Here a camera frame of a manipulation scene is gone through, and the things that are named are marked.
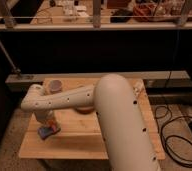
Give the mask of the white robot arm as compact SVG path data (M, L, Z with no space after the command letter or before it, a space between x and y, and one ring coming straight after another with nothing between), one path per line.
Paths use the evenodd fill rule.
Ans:
M51 110L92 106L97 114L112 171L161 171L133 87L118 74L95 84L46 95L30 86L21 108L43 116Z

